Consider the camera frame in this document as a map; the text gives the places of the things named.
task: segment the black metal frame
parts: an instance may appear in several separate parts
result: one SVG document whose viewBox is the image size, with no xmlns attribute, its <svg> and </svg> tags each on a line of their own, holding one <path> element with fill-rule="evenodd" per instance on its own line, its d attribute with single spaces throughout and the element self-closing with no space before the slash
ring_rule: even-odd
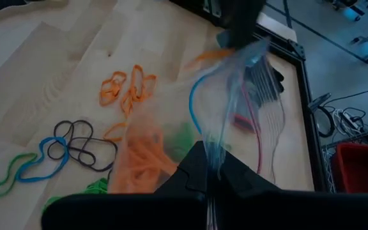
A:
<svg viewBox="0 0 368 230">
<path fill-rule="evenodd" d="M 203 6 L 196 4 L 194 0 L 170 0 L 170 2 L 209 20 L 215 26 L 224 27 L 220 23 L 220 19 L 218 17 L 204 11 Z M 256 24 L 255 30 L 251 34 L 251 40 L 260 40 L 267 37 L 270 37 L 271 41 L 269 51 L 291 63 L 296 68 L 314 189 L 319 192 L 328 192 L 326 169 L 323 164 L 323 157 L 320 151 L 318 129 L 313 113 L 311 113 L 308 106 L 312 102 L 312 97 L 309 83 L 307 81 L 303 48 L 294 41 L 285 39 L 263 26 Z"/>
</svg>

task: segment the red container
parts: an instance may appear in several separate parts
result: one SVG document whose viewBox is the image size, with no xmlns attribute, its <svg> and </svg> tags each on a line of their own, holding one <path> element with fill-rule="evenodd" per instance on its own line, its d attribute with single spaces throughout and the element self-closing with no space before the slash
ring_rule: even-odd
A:
<svg viewBox="0 0 368 230">
<path fill-rule="evenodd" d="M 368 192 L 368 145 L 340 144 L 332 157 L 332 171 L 338 192 Z"/>
</svg>

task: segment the wooden table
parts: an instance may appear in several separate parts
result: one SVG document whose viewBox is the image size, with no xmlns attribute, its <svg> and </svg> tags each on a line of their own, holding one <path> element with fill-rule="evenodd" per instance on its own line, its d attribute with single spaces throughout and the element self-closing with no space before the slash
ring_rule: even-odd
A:
<svg viewBox="0 0 368 230">
<path fill-rule="evenodd" d="M 259 23 L 296 41 L 293 30 L 262 14 Z M 62 9 L 42 9 L 0 20 L 0 179 L 20 152 L 38 152 L 61 120 L 86 119 L 101 137 L 123 121 L 118 103 L 101 107 L 98 91 L 115 70 L 130 72 L 137 63 L 159 76 L 157 90 L 188 77 L 182 67 L 216 47 L 221 29 L 167 1 L 74 0 Z M 282 103 L 286 126 L 274 159 L 277 185 L 313 190 L 296 70 L 269 55 L 285 76 Z M 81 128 L 79 135 L 88 130 Z M 112 156 L 111 146 L 92 144 L 98 164 Z M 248 164 L 248 158 L 238 156 Z M 27 176 L 48 174 L 58 162 L 46 160 Z M 80 192 L 104 173 L 72 160 L 50 180 L 16 183 L 0 198 L 0 229 L 35 229 L 48 198 Z"/>
</svg>

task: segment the plastic bag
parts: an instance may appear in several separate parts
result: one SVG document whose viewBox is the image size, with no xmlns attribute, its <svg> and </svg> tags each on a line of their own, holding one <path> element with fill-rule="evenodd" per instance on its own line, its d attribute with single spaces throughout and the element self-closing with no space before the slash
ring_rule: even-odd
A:
<svg viewBox="0 0 368 230">
<path fill-rule="evenodd" d="M 154 192 L 175 172 L 198 134 L 209 172 L 218 178 L 228 150 L 274 181 L 273 154 L 284 112 L 267 47 L 266 40 L 251 44 L 134 108 L 109 191 Z"/>
</svg>

